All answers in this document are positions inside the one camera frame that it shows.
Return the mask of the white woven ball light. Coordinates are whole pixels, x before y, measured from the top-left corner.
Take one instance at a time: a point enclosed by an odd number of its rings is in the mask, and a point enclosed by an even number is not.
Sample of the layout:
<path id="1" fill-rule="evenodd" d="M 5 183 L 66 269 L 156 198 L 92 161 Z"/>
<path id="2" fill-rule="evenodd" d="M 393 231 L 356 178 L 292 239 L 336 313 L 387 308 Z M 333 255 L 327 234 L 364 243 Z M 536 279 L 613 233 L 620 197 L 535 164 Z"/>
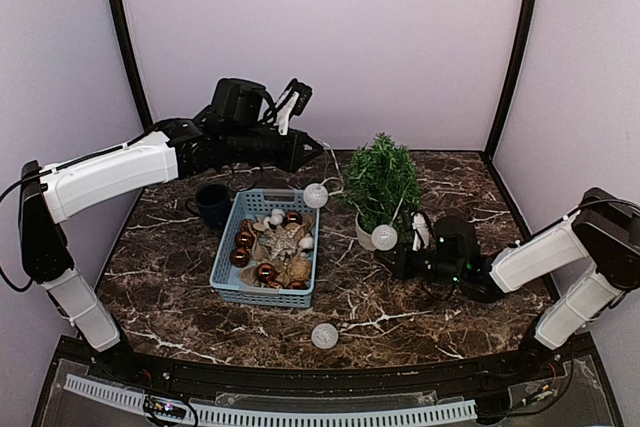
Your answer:
<path id="1" fill-rule="evenodd" d="M 376 250 L 390 251 L 398 242 L 398 233 L 392 225 L 381 224 L 371 233 L 371 243 Z"/>
<path id="2" fill-rule="evenodd" d="M 338 339 L 338 330 L 330 323 L 320 323 L 316 325 L 311 332 L 312 344 L 322 350 L 328 350 L 335 347 Z"/>
<path id="3" fill-rule="evenodd" d="M 303 191 L 303 200 L 305 204 L 312 209 L 324 207 L 328 199 L 328 190 L 321 183 L 311 183 L 307 185 Z"/>

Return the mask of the small green christmas tree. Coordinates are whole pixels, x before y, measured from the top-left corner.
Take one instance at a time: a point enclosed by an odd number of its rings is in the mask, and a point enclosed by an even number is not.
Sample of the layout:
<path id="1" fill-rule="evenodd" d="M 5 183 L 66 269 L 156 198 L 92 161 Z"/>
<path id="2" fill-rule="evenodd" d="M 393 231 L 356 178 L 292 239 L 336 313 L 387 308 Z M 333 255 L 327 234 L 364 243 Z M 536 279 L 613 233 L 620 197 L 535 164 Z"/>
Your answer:
<path id="1" fill-rule="evenodd" d="M 344 171 L 339 201 L 355 212 L 366 233 L 372 233 L 379 225 L 390 225 L 401 232 L 400 214 L 415 210 L 420 199 L 416 165 L 410 152 L 390 135 L 379 133 L 371 144 L 353 153 Z"/>

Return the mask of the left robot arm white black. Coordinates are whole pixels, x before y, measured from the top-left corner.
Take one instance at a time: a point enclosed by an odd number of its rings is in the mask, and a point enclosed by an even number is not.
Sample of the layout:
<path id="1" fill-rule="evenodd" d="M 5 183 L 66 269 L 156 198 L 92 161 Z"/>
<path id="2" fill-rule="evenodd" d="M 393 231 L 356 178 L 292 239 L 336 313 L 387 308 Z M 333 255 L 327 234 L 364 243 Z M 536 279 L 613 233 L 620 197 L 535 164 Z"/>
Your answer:
<path id="1" fill-rule="evenodd" d="M 23 166 L 14 184 L 22 268 L 89 346 L 103 352 L 101 364 L 117 381 L 134 382 L 140 359 L 122 346 L 116 321 L 76 268 L 61 223 L 124 193 L 236 163 L 297 171 L 323 151 L 290 125 L 311 96 L 311 87 L 297 79 L 273 98 L 256 82 L 222 78 L 211 103 L 192 119 L 158 121 L 131 141 L 63 163 Z"/>

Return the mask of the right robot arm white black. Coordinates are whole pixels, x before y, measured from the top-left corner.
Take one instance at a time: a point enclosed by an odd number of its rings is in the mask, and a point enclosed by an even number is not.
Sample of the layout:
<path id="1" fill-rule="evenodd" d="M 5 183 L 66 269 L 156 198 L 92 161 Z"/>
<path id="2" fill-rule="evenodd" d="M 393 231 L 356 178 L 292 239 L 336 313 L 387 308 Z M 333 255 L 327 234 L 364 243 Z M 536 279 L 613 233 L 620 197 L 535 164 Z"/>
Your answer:
<path id="1" fill-rule="evenodd" d="M 420 277 L 459 289 L 467 298 L 492 303 L 572 262 L 587 270 L 532 322 L 510 360 L 521 381 L 534 379 L 577 330 L 639 287 L 639 207 L 600 188 L 536 235 L 497 254 L 480 253 L 475 227 L 460 217 L 430 222 L 409 215 L 410 242 L 390 225 L 377 226 L 371 242 L 378 260 L 398 279 Z"/>

